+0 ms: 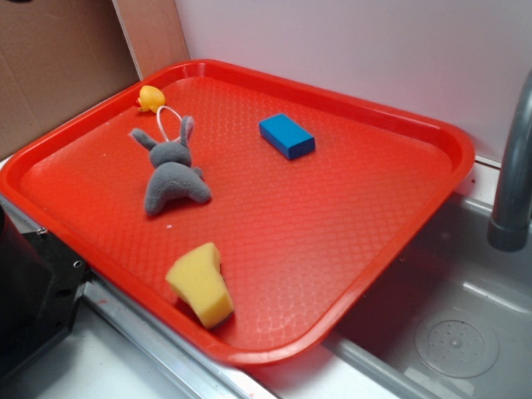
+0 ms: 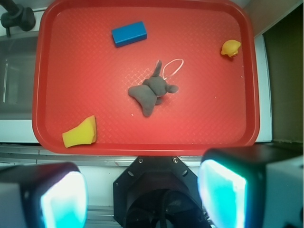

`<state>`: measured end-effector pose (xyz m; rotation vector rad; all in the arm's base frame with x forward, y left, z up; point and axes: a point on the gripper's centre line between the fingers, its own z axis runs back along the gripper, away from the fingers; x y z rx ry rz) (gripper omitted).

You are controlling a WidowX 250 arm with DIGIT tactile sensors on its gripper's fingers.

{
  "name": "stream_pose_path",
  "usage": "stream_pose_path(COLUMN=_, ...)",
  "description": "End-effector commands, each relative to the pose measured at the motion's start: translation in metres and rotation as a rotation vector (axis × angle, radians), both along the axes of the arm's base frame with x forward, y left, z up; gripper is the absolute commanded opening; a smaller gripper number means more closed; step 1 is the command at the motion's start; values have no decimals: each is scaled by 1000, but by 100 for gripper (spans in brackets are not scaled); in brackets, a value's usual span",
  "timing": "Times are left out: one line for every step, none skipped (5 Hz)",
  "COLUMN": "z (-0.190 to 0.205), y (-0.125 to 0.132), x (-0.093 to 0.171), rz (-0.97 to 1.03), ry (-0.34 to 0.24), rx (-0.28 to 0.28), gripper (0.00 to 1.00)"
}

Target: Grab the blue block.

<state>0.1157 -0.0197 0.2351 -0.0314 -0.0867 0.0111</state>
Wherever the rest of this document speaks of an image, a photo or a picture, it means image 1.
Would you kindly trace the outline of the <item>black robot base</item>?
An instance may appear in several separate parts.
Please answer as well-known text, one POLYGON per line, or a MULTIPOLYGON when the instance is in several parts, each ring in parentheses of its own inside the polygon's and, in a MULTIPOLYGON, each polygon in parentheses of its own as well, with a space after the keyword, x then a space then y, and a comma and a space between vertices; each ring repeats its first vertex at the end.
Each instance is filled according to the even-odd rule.
POLYGON ((1 380, 72 330, 86 261, 51 232, 22 233, 1 211, 1 380))

